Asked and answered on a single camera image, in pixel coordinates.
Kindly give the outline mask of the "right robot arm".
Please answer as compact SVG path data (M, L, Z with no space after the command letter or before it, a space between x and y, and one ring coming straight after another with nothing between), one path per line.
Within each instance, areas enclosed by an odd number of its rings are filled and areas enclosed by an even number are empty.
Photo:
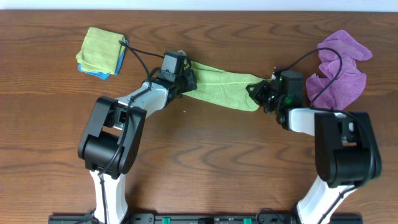
M313 136L317 178L283 223L355 223L335 218L334 211L349 195L376 179L381 157L366 112L306 107L303 74L277 72L271 80L248 84L249 97L266 113L274 113L286 130Z

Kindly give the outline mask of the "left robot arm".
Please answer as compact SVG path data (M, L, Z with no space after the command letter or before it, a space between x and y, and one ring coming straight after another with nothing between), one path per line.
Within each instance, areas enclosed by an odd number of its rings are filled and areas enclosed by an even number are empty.
M196 90L194 71L171 73L155 68L131 94L99 97L78 146L94 184L96 208L87 223L123 223L127 215L126 174L136 160L144 123L182 93Z

